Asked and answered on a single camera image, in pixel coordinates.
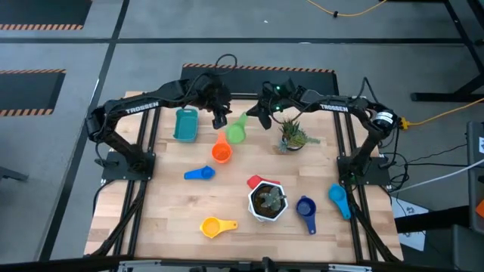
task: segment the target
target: teal container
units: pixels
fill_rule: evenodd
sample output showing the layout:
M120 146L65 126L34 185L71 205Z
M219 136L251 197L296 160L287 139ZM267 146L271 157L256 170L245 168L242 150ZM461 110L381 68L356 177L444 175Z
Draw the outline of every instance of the teal container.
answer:
M173 137L184 143L193 143L197 138L198 112L194 109L176 111L175 134Z

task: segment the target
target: orange and black hazard tape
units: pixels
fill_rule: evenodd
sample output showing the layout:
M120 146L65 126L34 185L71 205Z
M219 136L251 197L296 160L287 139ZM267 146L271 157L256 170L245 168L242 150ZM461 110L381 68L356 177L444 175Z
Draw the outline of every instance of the orange and black hazard tape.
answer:
M65 69L40 69L40 70L0 70L0 74L6 73L66 73Z
M78 24L0 24L0 30L81 30Z
M51 115L53 110L54 109L0 110L0 117Z
M199 64L199 63L185 63L183 67L199 67L199 68L213 68L215 64ZM233 69L233 65L218 65L220 69ZM312 73L334 73L334 70L317 69L317 68L292 68L292 67L274 67L274 66L236 66L235 69L246 70L273 70L273 71L294 71L294 72L312 72Z

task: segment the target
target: yellow measuring cup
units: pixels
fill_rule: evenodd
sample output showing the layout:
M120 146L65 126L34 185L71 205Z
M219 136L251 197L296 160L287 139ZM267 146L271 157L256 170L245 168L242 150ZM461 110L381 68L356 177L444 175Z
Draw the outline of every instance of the yellow measuring cup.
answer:
M218 218L209 217L203 220L202 224L200 225L200 230L202 230L203 234L209 238L213 238L222 231L226 230L235 230L237 229L237 222L232 220L220 220Z

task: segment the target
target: white cable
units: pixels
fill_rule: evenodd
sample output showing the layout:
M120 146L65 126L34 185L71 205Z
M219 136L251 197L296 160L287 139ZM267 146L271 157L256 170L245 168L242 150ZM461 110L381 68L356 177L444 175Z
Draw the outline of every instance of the white cable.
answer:
M454 172L454 173L447 174L447 175L444 175L444 176L442 176L442 177L438 177L438 178L433 178L433 179L431 179L431 180L429 180L429 181L420 182L420 183L418 183L418 184L414 184L414 185L411 185L411 186L405 187L405 188L403 188L403 189L393 191L392 193L401 193L401 192L403 192L404 190L408 190L408 189L411 189L411 188L419 187L419 186L422 186L422 185L424 185L424 184L428 184L428 183L430 183L430 182L438 181L438 180L441 180L441 179L444 179L444 178L451 177L451 176L453 176L453 175L460 174L461 172L464 172L464 171L467 171L467 170L469 170L469 169L471 169L471 168L474 168L474 167L478 166L479 164L481 164L481 163L483 163L483 162L484 162L484 159L481 159L480 161L478 161L478 162L474 163L473 165L469 165L469 166L467 166L466 168L463 168L463 169L461 169L461 170L459 170L459 171L456 171L456 172Z

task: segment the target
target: dark blue measuring cup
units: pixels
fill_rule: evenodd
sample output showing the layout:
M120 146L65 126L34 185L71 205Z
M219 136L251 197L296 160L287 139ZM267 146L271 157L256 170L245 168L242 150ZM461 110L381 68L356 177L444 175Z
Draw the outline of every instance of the dark blue measuring cup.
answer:
M315 214L316 214L316 203L312 201L312 199L301 196L301 199L296 204L296 210L299 215L301 215L302 219L308 226L308 232L310 235L316 233L316 223L315 223Z
M338 184L332 184L330 188L330 199L340 208L341 215L344 219L351 218L349 212L348 200L346 200L346 191Z

